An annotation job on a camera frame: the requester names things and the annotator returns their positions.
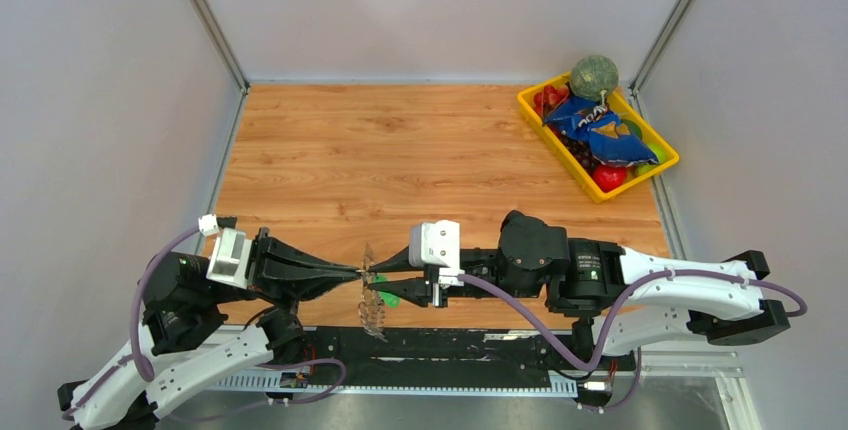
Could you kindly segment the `green key tag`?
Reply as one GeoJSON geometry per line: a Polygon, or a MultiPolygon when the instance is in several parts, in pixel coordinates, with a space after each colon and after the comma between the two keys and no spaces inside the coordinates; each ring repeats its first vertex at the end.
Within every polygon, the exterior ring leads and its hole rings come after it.
{"type": "MultiPolygon", "coordinates": [[[[377,274],[374,277],[375,283],[383,283],[383,282],[388,282],[388,281],[389,281],[389,278],[384,276],[384,275],[381,275],[381,274],[377,274]]],[[[400,305],[400,298],[397,297],[396,295],[389,293],[389,292],[378,291],[378,296],[381,298],[384,305],[389,307],[389,308],[397,308],[400,305]]]]}

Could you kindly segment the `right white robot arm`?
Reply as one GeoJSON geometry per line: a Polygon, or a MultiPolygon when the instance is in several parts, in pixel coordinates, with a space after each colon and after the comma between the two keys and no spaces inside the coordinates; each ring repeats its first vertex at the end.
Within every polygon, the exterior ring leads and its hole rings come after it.
{"type": "Polygon", "coordinates": [[[649,255],[571,238],[562,227],[509,212],[493,249],[464,249],[456,222],[414,226],[406,248],[368,265],[373,289],[416,306],[495,297],[516,310],[574,368],[671,340],[716,346],[764,342],[786,331],[788,289],[749,250],[718,263],[649,255]]]}

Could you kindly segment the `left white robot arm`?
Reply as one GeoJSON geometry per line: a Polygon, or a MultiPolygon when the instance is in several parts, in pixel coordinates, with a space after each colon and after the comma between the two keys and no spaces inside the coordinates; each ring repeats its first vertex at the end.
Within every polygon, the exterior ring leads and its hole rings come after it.
{"type": "Polygon", "coordinates": [[[274,370],[305,389],[324,364],[298,317],[300,303],[359,278],[355,267],[306,254],[261,231],[213,226],[208,256],[168,244],[134,294],[128,342],[93,377],[59,387],[76,429],[152,429],[208,387],[241,371],[274,370]]]}

